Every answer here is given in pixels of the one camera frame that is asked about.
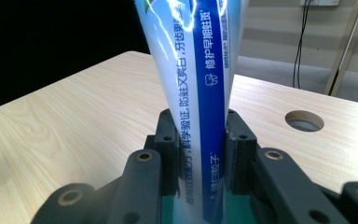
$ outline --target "light wood tabletop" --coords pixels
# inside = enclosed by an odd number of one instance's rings
[[[121,176],[167,107],[152,57],[133,51],[0,106],[0,223],[29,223],[64,185],[98,189]],[[358,103],[235,76],[230,108],[261,147],[288,152],[315,183],[340,192],[358,180]],[[295,110],[324,127],[290,127]]]

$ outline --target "cable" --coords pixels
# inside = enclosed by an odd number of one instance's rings
[[[307,25],[307,19],[308,19],[308,11],[310,9],[310,2],[312,0],[305,0],[305,4],[303,7],[303,18],[302,18],[302,28],[301,28],[301,36],[300,40],[298,41],[298,47],[297,47],[297,55],[296,55],[296,61],[295,61],[295,67],[293,69],[293,88],[296,87],[296,73],[297,73],[297,86],[299,89],[300,87],[300,65],[301,65],[301,53],[302,53],[302,40],[303,35],[305,32],[305,27]]]

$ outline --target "dark background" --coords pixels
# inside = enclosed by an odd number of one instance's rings
[[[132,0],[0,2],[0,105],[128,50],[149,53]]]

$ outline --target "electrical outlet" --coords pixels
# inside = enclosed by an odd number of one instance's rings
[[[300,5],[305,6],[309,0],[300,0]],[[312,7],[336,7],[339,0],[310,0],[310,6]]]

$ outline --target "white toothpaste tube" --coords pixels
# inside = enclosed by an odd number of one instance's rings
[[[181,136],[173,223],[223,223],[225,129],[248,0],[134,2]]]

